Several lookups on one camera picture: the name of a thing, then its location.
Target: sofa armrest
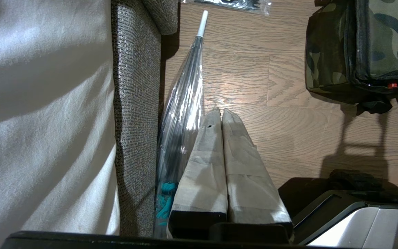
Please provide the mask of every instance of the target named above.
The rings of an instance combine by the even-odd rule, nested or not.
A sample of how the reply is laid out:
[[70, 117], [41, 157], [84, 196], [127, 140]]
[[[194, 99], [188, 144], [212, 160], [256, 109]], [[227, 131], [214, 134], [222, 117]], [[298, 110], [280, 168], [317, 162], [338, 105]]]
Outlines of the sofa armrest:
[[177, 32], [177, 0], [142, 0], [161, 35]]

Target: red tag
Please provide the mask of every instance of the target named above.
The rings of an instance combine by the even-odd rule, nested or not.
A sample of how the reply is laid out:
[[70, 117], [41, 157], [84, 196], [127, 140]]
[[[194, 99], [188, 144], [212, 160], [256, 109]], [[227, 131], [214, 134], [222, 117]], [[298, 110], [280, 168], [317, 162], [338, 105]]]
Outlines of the red tag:
[[388, 89], [394, 89], [397, 88], [397, 82], [391, 82], [388, 84]]

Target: gray upholstered sofa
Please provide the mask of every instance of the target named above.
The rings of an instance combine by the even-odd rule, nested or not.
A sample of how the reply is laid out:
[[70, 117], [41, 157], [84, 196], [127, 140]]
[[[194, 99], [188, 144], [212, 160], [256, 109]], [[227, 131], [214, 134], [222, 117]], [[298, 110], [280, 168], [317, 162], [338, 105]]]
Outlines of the gray upholstered sofa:
[[177, 31], [177, 8], [177, 0], [112, 0], [121, 235], [153, 232], [161, 35]]

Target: textured fabric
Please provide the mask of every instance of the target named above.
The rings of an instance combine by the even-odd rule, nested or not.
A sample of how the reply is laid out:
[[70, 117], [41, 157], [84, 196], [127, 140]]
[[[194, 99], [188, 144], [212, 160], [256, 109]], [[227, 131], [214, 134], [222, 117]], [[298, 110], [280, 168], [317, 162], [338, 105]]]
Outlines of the textured fabric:
[[119, 233], [110, 1], [0, 1], [0, 246]]
[[161, 35], [140, 0], [112, 1], [121, 235], [151, 236]]
[[177, 0], [142, 0], [162, 35], [177, 32]]

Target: clear plastic umbrella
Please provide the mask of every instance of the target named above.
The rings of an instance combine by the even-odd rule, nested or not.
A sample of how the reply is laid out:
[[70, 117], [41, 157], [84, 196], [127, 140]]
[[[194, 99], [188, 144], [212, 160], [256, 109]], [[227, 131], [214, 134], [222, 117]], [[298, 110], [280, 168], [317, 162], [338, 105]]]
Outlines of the clear plastic umbrella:
[[175, 83], [159, 132], [155, 196], [155, 238], [167, 238], [166, 227], [177, 185], [187, 165], [203, 116], [202, 40], [208, 11]]

